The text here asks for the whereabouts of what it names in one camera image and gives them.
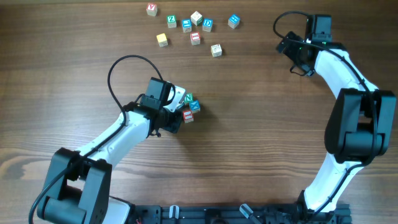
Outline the red H letter block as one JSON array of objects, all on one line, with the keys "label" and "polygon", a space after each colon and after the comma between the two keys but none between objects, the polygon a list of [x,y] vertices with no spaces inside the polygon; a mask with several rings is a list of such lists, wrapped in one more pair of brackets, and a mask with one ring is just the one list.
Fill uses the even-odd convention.
[{"label": "red H letter block", "polygon": [[185,123],[189,123],[189,122],[194,121],[192,110],[183,111],[183,120],[184,120]]}]

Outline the blue X letter block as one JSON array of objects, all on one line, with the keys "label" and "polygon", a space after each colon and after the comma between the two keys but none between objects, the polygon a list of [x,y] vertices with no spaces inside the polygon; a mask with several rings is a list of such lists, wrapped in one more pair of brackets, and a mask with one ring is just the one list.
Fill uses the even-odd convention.
[{"label": "blue X letter block", "polygon": [[198,100],[192,101],[189,103],[190,110],[192,113],[200,112],[200,103]]}]

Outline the green N letter block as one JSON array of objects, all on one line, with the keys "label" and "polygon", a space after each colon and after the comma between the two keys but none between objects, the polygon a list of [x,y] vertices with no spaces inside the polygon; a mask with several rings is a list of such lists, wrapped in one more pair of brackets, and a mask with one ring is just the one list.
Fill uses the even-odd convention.
[{"label": "green N letter block", "polygon": [[184,105],[189,105],[194,101],[193,93],[187,93],[184,98]]}]

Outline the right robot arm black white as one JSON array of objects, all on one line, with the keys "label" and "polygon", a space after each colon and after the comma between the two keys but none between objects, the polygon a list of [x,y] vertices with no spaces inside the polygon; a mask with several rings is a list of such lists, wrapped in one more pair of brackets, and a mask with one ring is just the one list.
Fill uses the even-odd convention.
[{"label": "right robot arm black white", "polygon": [[303,75],[319,74],[336,98],[325,129],[325,160],[291,215],[294,222],[323,222],[353,177],[387,151],[397,98],[369,82],[339,43],[289,32],[277,50]]}]

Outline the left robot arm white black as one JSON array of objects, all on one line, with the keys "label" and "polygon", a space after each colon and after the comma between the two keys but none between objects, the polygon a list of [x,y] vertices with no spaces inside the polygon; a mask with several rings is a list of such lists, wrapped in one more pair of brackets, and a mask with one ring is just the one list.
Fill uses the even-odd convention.
[{"label": "left robot arm white black", "polygon": [[43,190],[31,206],[33,216],[51,223],[130,223],[134,205],[110,196],[111,174],[123,157],[164,129],[176,133],[181,102],[154,109],[131,102],[119,118],[91,143],[76,151],[60,148],[50,161]]}]

